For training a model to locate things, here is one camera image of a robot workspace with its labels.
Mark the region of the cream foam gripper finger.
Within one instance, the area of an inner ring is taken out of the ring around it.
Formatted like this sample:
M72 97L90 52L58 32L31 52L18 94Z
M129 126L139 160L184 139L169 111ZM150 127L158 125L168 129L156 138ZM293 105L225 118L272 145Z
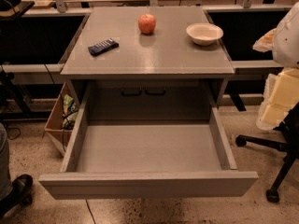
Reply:
M284 68L278 75L269 74L264 85L263 101L256 125L272 130L299 103L299 69Z

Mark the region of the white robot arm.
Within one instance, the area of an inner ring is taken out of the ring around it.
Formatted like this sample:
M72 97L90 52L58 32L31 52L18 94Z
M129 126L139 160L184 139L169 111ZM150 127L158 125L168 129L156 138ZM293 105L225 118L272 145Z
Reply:
M275 29L253 45L253 49L271 51L273 60L283 66L277 75L270 74L265 82L257 126L272 130L299 103L299 3L296 3Z

